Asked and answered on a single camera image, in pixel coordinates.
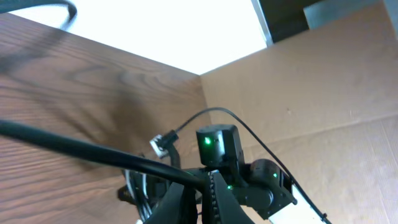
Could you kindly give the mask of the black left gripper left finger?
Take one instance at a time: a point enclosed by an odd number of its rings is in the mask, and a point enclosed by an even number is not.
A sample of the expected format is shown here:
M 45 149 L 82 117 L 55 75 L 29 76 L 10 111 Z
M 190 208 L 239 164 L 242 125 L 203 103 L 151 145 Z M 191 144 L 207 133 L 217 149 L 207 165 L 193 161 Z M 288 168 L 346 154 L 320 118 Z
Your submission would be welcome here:
M 173 183 L 144 224 L 196 224 L 196 190 Z

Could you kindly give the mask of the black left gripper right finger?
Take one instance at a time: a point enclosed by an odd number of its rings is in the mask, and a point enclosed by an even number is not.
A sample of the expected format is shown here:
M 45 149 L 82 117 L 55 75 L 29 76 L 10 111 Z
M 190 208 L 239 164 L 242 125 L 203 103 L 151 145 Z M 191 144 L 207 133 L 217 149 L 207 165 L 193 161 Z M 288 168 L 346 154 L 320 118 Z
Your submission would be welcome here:
M 219 172 L 209 173 L 206 177 L 201 219 L 204 224 L 254 224 Z

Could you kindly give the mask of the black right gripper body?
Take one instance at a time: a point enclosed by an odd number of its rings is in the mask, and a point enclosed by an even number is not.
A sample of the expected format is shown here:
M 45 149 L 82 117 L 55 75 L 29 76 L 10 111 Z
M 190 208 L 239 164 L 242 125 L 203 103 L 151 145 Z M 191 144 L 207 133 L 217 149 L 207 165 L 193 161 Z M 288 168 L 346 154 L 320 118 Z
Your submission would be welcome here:
M 172 182 L 159 177 L 122 170 L 125 185 L 117 190 L 117 198 L 136 207 L 139 218 L 149 218 L 159 206 Z

